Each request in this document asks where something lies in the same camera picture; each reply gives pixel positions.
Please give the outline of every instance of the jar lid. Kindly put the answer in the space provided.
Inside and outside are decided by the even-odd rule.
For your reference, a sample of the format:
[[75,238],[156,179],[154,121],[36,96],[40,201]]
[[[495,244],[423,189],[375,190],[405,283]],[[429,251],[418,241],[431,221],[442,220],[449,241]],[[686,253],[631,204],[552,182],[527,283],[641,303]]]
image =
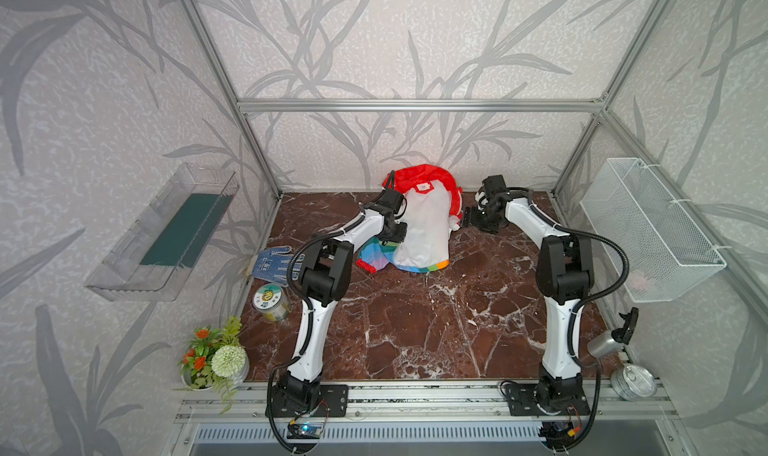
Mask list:
[[641,398],[649,398],[656,394],[656,381],[646,368],[638,365],[626,365],[621,370],[621,375],[627,383],[629,390]]
[[283,292],[278,285],[265,284],[256,290],[254,307],[262,311],[273,308],[280,302],[282,295]]

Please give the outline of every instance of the work glove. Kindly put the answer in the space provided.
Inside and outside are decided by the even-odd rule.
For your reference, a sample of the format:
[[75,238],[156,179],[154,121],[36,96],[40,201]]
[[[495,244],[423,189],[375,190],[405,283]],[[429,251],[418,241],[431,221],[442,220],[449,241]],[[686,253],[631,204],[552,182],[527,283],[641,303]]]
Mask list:
[[[275,246],[263,250],[256,258],[256,264],[251,274],[254,275],[254,278],[273,282],[283,288],[288,286],[286,272],[288,271],[288,263],[293,258],[293,254],[289,254],[290,252],[290,246]],[[296,264],[293,265],[291,273],[293,281],[299,278],[299,270],[303,260],[304,255],[301,254],[296,260]]]

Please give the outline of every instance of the green mat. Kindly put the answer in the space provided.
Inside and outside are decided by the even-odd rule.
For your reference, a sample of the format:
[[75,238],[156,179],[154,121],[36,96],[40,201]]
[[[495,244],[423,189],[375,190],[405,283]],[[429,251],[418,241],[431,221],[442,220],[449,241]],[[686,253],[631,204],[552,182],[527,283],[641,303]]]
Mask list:
[[190,194],[139,264],[176,266],[180,262],[187,268],[194,266],[232,198],[206,192]]

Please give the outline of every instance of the rainbow colored fabric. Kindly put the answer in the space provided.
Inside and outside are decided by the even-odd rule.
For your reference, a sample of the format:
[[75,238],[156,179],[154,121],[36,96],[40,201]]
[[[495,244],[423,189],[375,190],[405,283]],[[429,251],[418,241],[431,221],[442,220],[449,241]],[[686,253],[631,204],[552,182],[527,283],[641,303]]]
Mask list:
[[448,260],[441,261],[437,264],[428,266],[427,268],[417,268],[415,266],[400,266],[392,261],[392,257],[395,254],[395,250],[398,247],[396,242],[387,242],[382,244],[379,238],[371,238],[366,244],[362,246],[358,253],[357,265],[371,274],[376,273],[384,268],[389,263],[393,264],[395,268],[402,269],[403,271],[410,272],[430,272],[443,269],[448,265]]

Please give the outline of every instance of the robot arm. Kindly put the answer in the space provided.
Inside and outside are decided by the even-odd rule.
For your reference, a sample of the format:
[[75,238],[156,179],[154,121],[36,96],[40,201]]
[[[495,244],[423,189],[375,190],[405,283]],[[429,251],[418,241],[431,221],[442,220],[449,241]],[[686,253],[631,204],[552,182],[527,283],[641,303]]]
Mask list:
[[[547,309],[547,347],[536,388],[537,404],[544,412],[558,413],[582,395],[581,368],[568,351],[568,320],[594,284],[591,245],[585,236],[556,230],[555,221],[547,221],[541,211],[534,212],[526,192],[525,188],[506,187],[502,176],[490,176],[475,197],[478,207],[466,209],[462,224],[495,234],[511,222],[539,247],[536,283]],[[581,310],[571,334],[576,356],[580,321]]]
[[391,242],[405,239],[407,224],[398,222],[403,200],[400,192],[385,188],[374,201],[362,205],[357,218],[327,237],[316,238],[303,251],[299,273],[302,315],[293,352],[295,362],[276,388],[283,406],[295,413],[310,412],[318,405],[322,350],[333,309],[350,285],[355,252],[374,236]]

